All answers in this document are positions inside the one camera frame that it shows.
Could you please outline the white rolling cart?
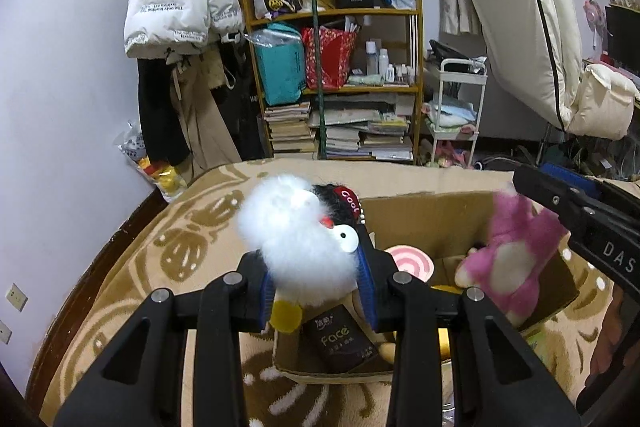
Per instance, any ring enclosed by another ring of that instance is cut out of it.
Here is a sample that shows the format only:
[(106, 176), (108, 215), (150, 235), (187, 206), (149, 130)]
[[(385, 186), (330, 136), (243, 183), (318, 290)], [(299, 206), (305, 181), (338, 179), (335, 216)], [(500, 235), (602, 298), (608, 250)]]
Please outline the white rolling cart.
[(433, 140), (430, 163), (472, 168), (485, 106), (487, 57), (432, 58), (425, 74), (433, 90), (423, 104), (426, 131)]

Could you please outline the wooden bookshelf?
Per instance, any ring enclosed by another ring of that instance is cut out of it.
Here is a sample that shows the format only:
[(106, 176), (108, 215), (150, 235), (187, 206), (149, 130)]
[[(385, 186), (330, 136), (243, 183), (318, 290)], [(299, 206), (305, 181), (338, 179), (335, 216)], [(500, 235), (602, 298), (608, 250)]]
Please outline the wooden bookshelf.
[[(400, 17), (405, 22), (406, 38), (402, 41), (381, 42), (382, 47), (389, 51), (405, 53), (405, 64), (413, 69), (412, 83), (383, 83), (381, 86), (373, 84), (353, 84), (348, 81), (349, 67), (352, 59), (360, 57), (366, 52), (366, 42), (355, 34), (350, 38), (341, 37), (330, 40), (323, 35), (323, 23), (328, 17), (336, 20), (342, 18), (372, 17)], [(303, 84), (302, 95), (313, 96), (319, 103), (330, 94), (352, 95), (372, 92), (409, 93), (413, 96), (413, 106), (409, 126), (409, 136), (412, 143), (412, 153), (418, 153), (420, 129), (422, 124), (421, 107), (423, 103), (422, 72), (424, 65), (424, 31), (422, 0), (416, 0), (413, 10), (398, 10), (394, 8), (372, 9), (336, 9), (315, 12), (297, 12), (286, 14), (273, 20), (275, 24), (284, 23), (312, 23), (314, 31), (314, 66), (316, 66), (316, 83), (311, 86)]]

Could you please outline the stack of books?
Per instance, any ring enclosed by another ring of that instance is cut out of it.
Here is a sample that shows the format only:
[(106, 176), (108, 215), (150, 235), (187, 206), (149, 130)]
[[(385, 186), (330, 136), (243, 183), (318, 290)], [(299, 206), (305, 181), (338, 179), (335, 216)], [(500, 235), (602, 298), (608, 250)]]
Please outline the stack of books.
[(264, 118), (273, 153), (312, 153), (316, 149), (310, 110), (309, 102), (266, 108)]

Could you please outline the white fluffy penguin plush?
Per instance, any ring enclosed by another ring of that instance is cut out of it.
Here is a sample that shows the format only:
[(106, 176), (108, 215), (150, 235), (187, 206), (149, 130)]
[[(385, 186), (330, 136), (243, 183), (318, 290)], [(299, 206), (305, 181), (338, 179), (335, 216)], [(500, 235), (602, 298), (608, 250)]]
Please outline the white fluffy penguin plush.
[(302, 325), (305, 310), (356, 289), (362, 215), (351, 188), (313, 184), (292, 174), (270, 176), (246, 196), (238, 228), (276, 288), (273, 329), (291, 334)]

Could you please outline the green pole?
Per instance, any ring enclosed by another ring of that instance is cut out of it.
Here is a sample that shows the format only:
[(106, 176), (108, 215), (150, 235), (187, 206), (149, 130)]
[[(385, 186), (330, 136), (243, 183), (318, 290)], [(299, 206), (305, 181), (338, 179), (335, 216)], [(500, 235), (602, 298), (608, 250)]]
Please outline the green pole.
[(314, 23), (314, 70), (317, 80), (318, 118), (319, 118), (319, 158), (326, 159), (326, 110), (322, 83), (321, 41), (318, 12), (318, 0), (310, 0), (312, 22)]

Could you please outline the cream folded mattress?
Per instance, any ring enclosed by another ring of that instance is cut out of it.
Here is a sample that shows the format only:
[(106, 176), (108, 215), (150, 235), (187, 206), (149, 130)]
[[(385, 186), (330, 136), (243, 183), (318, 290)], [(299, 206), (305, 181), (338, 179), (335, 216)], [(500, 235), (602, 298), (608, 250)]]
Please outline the cream folded mattress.
[(582, 62), (573, 0), (471, 1), (504, 90), (563, 132), (623, 139), (639, 91), (614, 68)]

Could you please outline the red gift bag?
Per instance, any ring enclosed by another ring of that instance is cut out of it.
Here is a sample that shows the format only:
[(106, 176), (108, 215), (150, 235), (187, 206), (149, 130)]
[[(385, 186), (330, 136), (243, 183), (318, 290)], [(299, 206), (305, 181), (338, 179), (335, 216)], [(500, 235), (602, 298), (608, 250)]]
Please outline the red gift bag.
[[(303, 28), (302, 39), (305, 50), (306, 86), (308, 89), (314, 90), (317, 88), (316, 71), (314, 70), (314, 30)], [(346, 83), (350, 71), (350, 58), (355, 49), (356, 40), (355, 31), (320, 27), (324, 90), (341, 89)]]

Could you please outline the teal shopping bag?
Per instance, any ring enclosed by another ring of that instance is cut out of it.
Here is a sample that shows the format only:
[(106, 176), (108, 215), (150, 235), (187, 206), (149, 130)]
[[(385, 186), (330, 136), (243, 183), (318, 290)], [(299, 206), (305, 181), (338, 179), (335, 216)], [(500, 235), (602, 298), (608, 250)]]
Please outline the teal shopping bag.
[(292, 104), (305, 86), (302, 34), (293, 26), (271, 23), (250, 35), (268, 105)]

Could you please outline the pink white flower plush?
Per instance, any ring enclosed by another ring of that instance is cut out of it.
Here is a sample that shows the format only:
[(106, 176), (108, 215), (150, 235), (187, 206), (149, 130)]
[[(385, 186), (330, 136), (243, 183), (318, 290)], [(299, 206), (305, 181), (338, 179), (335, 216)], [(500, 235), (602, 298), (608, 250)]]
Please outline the pink white flower plush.
[(567, 229), (558, 216), (513, 187), (497, 192), (489, 222), (488, 242), (471, 248), (458, 264), (454, 283), (480, 288), (515, 327), (533, 314), (539, 298), (540, 274), (558, 251)]

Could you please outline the cardboard box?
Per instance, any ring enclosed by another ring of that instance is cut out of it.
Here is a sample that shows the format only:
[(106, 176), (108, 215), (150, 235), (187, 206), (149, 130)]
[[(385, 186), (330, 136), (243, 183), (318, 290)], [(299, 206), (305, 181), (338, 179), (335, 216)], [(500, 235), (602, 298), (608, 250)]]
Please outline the cardboard box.
[[(452, 285), (454, 271), (469, 249), (488, 239), (494, 196), (490, 192), (414, 193), (364, 198), (361, 205), (376, 248), (381, 251), (397, 245), (419, 248), (435, 265), (430, 282)], [(540, 274), (539, 300), (534, 313), (520, 327), (522, 336), (534, 335), (577, 297), (570, 268), (556, 253)], [(272, 361), (284, 376), (303, 384), (388, 383), (393, 376), (393, 366), (379, 355), (346, 373), (337, 373), (322, 360), (314, 343), (299, 331), (274, 334)]]

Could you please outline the bag of toys on floor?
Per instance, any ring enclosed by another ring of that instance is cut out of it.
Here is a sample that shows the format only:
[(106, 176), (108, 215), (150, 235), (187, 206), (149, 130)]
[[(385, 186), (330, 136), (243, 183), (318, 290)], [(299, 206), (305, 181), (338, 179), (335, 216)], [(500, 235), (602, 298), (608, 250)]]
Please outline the bag of toys on floor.
[(128, 121), (127, 128), (116, 136), (113, 144), (127, 158), (129, 165), (160, 191), (166, 202), (173, 202), (186, 191), (186, 181), (174, 167), (163, 161), (151, 160), (137, 121)]

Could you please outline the pink fan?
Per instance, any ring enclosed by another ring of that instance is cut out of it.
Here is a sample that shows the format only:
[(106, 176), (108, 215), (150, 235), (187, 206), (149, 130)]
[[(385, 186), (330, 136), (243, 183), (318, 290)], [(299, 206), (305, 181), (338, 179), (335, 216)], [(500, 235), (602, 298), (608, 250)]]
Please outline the pink fan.
[(605, 40), (606, 23), (605, 12), (597, 0), (586, 0), (582, 5), (585, 12), (588, 27), (592, 33), (592, 57), (593, 60), (599, 60), (602, 54), (603, 43)]

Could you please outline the white wall socket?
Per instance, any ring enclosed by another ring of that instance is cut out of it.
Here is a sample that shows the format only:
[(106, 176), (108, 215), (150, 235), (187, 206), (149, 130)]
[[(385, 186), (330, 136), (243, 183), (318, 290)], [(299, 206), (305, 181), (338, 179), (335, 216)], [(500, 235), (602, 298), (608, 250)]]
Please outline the white wall socket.
[(28, 301), (27, 295), (15, 283), (6, 292), (6, 300), (11, 306), (14, 306), (18, 312), (22, 312)]
[(0, 341), (7, 345), (11, 339), (12, 331), (6, 324), (0, 321)]

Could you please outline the beige trench coat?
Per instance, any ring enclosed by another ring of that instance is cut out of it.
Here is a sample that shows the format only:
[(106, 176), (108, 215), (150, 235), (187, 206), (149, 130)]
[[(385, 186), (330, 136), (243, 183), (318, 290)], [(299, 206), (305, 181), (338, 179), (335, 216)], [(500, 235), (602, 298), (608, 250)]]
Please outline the beige trench coat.
[(203, 173), (241, 161), (210, 86), (226, 85), (224, 65), (217, 49), (190, 55), (171, 72), (172, 105), (177, 109), (189, 154), (178, 171), (191, 184)]

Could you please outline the green packet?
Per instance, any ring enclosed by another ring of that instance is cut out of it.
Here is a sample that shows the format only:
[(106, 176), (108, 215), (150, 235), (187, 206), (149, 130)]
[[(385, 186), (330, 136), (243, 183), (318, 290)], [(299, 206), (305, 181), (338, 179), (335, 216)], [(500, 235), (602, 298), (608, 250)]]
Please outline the green packet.
[(544, 325), (532, 326), (530, 329), (522, 332), (522, 337), (537, 355), (541, 355), (544, 351), (544, 343), (546, 342), (546, 331)]

